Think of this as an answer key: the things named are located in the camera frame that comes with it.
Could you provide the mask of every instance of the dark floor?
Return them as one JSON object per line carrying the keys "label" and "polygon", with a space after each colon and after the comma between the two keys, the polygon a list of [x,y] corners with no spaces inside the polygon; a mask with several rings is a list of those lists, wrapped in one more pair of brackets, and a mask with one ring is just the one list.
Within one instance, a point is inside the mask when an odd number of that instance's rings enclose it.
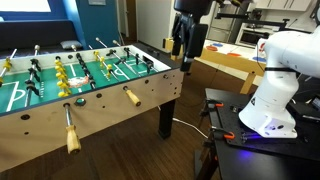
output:
{"label": "dark floor", "polygon": [[[204,88],[239,92],[243,81],[200,62],[184,79],[175,117],[197,125],[205,98]],[[76,156],[66,146],[0,174],[1,180],[16,179],[194,179],[194,151],[204,138],[195,130],[174,123],[172,135],[157,134],[158,108],[81,139]],[[208,119],[201,130],[206,132]]]}

